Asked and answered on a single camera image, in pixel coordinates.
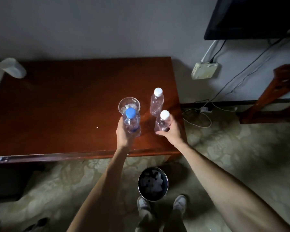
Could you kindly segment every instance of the hand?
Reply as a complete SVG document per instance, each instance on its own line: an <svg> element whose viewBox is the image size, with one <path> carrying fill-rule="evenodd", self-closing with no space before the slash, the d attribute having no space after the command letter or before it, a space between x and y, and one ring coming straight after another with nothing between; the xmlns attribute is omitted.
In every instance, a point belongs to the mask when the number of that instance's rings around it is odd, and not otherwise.
<svg viewBox="0 0 290 232"><path fill-rule="evenodd" d="M139 134L140 129L135 131L134 133L129 133L125 127L124 121L122 117L118 122L116 135L117 135L117 149L122 148L131 148L134 138Z"/></svg>
<svg viewBox="0 0 290 232"><path fill-rule="evenodd" d="M165 136L172 145L176 146L184 142L181 135L181 127L172 115L170 115L170 120L171 124L169 131L157 131L156 134Z"/></svg>

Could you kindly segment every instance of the reddish-brown tabletop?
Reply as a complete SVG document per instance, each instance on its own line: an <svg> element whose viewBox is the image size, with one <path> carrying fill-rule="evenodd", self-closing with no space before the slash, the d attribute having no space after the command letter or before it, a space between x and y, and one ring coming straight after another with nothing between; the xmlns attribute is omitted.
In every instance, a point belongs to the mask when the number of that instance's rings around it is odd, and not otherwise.
<svg viewBox="0 0 290 232"><path fill-rule="evenodd" d="M141 130L130 156L179 152L154 133L150 97L163 89L163 109L183 126L170 57L24 62L27 76L0 84L1 162L111 158L125 97L140 101Z"/></svg>

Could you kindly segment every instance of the bottle with white cap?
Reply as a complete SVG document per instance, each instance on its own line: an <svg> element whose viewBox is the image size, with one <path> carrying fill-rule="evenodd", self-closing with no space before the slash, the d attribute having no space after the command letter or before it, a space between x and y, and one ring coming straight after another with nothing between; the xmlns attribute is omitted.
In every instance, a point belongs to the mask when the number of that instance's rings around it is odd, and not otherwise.
<svg viewBox="0 0 290 232"><path fill-rule="evenodd" d="M168 131L170 129L170 113L163 110L156 118L155 132Z"/></svg>
<svg viewBox="0 0 290 232"><path fill-rule="evenodd" d="M140 129L140 120L141 120L141 116L140 113L133 109L133 108L128 108L124 115L122 116L123 120L124 120L124 124L126 126L126 129L129 133L134 133L135 131L137 131L138 129Z"/></svg>
<svg viewBox="0 0 290 232"><path fill-rule="evenodd" d="M158 116L162 110L164 96L161 88L156 88L150 99L150 113Z"/></svg>

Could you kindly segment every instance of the blue bottle cap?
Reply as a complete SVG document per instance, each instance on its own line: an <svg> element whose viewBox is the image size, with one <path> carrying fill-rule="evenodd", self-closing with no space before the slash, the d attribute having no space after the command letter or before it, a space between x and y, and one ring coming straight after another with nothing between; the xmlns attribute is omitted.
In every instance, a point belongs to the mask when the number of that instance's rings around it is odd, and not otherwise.
<svg viewBox="0 0 290 232"><path fill-rule="evenodd" d="M133 109L132 107L128 108L126 110L126 116L129 118L129 119L133 119L135 117L135 114L136 114L136 111L135 109Z"/></svg>

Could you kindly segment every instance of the bottle cap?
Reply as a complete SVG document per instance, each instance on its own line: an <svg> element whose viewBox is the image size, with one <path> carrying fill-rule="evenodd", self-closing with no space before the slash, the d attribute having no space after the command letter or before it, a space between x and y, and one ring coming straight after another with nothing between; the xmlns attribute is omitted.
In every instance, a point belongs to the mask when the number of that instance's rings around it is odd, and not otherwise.
<svg viewBox="0 0 290 232"><path fill-rule="evenodd" d="M134 117L135 117L135 114L136 114L136 111L135 111L135 109L133 109L133 108L128 108L127 110L126 110L126 116L129 118L129 119L133 119Z"/></svg>
<svg viewBox="0 0 290 232"><path fill-rule="evenodd" d="M161 117L161 119L163 119L163 120L167 120L167 119L170 117L170 113L169 113L167 110L163 110L163 111L160 113L160 117Z"/></svg>
<svg viewBox="0 0 290 232"><path fill-rule="evenodd" d="M154 91L154 95L156 97L160 97L162 95L162 89L161 88L156 88Z"/></svg>

